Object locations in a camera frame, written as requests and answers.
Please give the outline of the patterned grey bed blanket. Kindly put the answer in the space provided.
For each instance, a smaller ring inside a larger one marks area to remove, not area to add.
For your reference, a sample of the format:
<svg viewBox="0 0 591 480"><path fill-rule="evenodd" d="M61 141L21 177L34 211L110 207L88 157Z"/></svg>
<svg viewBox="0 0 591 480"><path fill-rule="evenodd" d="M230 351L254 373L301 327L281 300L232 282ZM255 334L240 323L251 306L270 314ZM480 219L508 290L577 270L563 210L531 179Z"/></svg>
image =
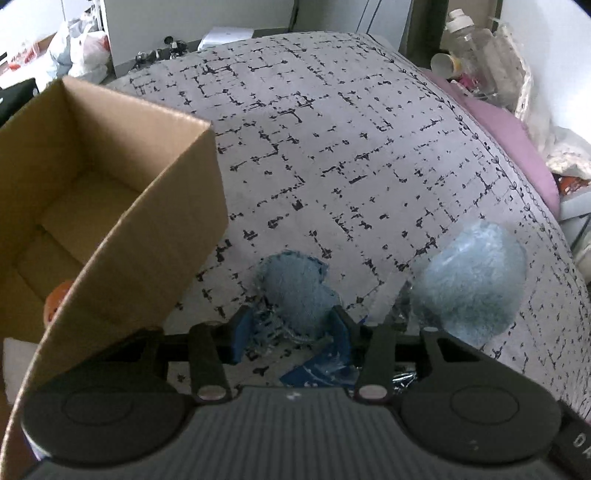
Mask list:
<svg viewBox="0 0 591 480"><path fill-rule="evenodd" d="M211 121L228 230L168 315L169 333L252 301L259 261L294 250L356 320L381 320L404 282L465 227L525 247L517 318L488 355L590 413L590 300L532 176L457 99L365 35L286 34L155 63L113 90Z"/></svg>

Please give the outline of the open cardboard box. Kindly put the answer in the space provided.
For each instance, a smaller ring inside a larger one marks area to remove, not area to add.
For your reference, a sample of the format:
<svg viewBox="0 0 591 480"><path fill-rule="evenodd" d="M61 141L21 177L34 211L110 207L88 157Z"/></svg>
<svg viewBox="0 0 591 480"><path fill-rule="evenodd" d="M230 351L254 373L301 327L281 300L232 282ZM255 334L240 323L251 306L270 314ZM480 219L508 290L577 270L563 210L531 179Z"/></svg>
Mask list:
<svg viewBox="0 0 591 480"><path fill-rule="evenodd" d="M1 129L1 338L36 343L13 406L1 385L1 475L34 463L24 397L164 322L228 227L211 123L72 77ZM47 296L74 283L48 328Z"/></svg>

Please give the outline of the white plastic bags pile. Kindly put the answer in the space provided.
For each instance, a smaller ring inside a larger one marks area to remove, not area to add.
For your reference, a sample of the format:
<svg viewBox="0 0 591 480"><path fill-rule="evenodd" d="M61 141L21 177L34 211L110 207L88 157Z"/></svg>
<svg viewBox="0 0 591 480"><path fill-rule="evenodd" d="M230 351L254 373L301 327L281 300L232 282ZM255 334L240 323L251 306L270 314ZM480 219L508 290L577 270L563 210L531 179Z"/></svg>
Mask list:
<svg viewBox="0 0 591 480"><path fill-rule="evenodd" d="M507 109L522 121L533 145L552 173L590 179L590 144L573 131L555 124L548 103L509 25L494 19L493 68Z"/></svg>

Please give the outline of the orange slice plush toy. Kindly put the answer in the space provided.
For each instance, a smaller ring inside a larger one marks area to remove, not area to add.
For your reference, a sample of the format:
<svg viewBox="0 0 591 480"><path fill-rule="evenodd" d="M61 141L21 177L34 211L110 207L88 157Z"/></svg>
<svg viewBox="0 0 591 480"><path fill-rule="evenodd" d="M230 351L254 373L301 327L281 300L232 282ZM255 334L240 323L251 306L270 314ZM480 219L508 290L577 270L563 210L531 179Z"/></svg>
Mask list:
<svg viewBox="0 0 591 480"><path fill-rule="evenodd" d="M45 299L43 309L43 323L46 328L48 328L52 323L57 310L64 301L73 283L73 280L66 280L62 282L57 287L55 287Z"/></svg>

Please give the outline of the white trash bag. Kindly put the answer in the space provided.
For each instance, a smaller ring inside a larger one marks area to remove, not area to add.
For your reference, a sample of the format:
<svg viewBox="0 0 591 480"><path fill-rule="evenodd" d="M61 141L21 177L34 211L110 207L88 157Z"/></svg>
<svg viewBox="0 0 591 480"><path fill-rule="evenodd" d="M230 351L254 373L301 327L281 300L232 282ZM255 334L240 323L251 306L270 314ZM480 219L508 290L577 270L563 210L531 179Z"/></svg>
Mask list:
<svg viewBox="0 0 591 480"><path fill-rule="evenodd" d="M110 44L104 31L84 31L70 39L72 66L68 75L99 84L108 75Z"/></svg>

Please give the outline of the large clear water bottle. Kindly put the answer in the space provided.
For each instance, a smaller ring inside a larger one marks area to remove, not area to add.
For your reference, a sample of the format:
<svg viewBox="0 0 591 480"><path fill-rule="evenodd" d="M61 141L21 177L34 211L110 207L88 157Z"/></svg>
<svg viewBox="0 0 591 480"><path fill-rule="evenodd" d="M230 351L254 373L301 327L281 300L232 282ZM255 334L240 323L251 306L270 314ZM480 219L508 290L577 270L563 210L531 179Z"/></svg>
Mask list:
<svg viewBox="0 0 591 480"><path fill-rule="evenodd" d="M480 100L505 106L507 75L492 32L477 27L462 9L448 14L446 32L448 50L460 62L465 87Z"/></svg>

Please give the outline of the clear bag of dark items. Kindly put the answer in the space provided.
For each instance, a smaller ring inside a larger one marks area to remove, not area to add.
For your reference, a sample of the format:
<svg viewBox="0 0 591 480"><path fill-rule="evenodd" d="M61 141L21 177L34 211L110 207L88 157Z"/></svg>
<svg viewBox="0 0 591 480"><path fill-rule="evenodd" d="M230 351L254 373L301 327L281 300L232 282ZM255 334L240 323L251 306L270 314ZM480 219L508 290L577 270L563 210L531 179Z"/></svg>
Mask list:
<svg viewBox="0 0 591 480"><path fill-rule="evenodd" d="M409 327L411 314L411 305L408 289L403 289L386 316L384 323L392 325L398 332L406 333ZM358 324L366 325L365 320ZM286 386L288 388L304 387L342 387L349 390L353 395L353 386L356 383L356 377L359 372L355 367L346 365L342 356L337 352L335 340L332 334L328 335L329 340L322 340L322 347L305 360L301 365L294 365L290 368L283 366L279 370L281 375L270 385ZM417 373L412 366L413 362L401 362L394 370L394 394L399 394L408 388L416 379Z"/></svg>

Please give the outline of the paper cup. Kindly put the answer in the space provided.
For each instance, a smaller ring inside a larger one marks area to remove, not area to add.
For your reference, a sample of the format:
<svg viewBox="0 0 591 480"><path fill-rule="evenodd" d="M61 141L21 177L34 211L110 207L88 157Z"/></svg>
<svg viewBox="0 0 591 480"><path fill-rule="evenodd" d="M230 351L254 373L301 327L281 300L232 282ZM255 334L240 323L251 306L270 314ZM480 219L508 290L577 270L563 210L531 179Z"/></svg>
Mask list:
<svg viewBox="0 0 591 480"><path fill-rule="evenodd" d="M450 54L437 53L430 62L434 74L445 79L458 79L463 74L461 61Z"/></svg>

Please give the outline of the pink bed sheet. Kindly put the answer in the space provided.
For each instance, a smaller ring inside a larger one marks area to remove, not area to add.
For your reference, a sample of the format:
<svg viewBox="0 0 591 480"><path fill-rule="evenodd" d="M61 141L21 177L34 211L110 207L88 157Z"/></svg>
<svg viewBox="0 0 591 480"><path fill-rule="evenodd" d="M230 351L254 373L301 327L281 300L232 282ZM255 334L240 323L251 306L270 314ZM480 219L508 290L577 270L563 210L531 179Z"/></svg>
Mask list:
<svg viewBox="0 0 591 480"><path fill-rule="evenodd" d="M521 169L554 217L560 219L559 190L542 156L530 140L525 125L507 110L466 96L457 86L430 70L421 72L454 98L496 140Z"/></svg>

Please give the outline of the blue knitted cloth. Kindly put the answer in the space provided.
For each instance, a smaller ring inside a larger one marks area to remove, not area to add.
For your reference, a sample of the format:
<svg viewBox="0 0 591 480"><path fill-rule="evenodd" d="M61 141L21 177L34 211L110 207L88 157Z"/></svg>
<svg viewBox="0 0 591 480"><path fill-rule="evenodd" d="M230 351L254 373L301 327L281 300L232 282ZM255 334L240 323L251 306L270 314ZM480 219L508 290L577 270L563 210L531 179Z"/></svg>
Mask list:
<svg viewBox="0 0 591 480"><path fill-rule="evenodd" d="M254 338L260 346L287 339L311 344L329 331L329 311L341 303L325 285L329 266L297 251L283 251L256 268Z"/></svg>

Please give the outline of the grey-blue trash bag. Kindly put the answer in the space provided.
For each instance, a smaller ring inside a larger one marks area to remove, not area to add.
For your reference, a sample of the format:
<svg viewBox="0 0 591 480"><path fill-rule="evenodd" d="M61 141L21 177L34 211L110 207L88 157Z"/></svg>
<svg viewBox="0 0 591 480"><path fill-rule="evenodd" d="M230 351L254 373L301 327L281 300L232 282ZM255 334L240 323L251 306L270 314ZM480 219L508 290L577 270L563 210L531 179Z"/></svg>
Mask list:
<svg viewBox="0 0 591 480"><path fill-rule="evenodd" d="M49 44L48 53L55 67L57 78L65 76L73 66L79 41L73 38L68 28L59 30Z"/></svg>

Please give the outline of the white box on floor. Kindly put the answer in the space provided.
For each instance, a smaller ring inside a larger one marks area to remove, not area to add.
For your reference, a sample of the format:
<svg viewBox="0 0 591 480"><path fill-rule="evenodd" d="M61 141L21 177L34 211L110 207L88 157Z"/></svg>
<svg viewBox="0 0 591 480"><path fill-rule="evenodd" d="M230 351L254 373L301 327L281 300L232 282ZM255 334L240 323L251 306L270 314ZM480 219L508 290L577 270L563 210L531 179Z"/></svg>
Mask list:
<svg viewBox="0 0 591 480"><path fill-rule="evenodd" d="M218 45L247 40L252 38L253 35L254 30L249 28L213 27L204 38L201 39L197 46L197 50L201 51Z"/></svg>

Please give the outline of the blue fluffy plush toy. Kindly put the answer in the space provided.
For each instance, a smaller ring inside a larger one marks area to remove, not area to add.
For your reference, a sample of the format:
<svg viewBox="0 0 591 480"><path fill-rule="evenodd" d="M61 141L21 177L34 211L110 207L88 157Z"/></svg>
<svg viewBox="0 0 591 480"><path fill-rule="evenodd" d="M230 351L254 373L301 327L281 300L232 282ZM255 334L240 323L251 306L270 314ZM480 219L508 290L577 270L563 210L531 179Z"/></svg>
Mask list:
<svg viewBox="0 0 591 480"><path fill-rule="evenodd" d="M464 229L416 277L411 318L481 348L505 332L521 305L527 254L503 226L479 221Z"/></svg>

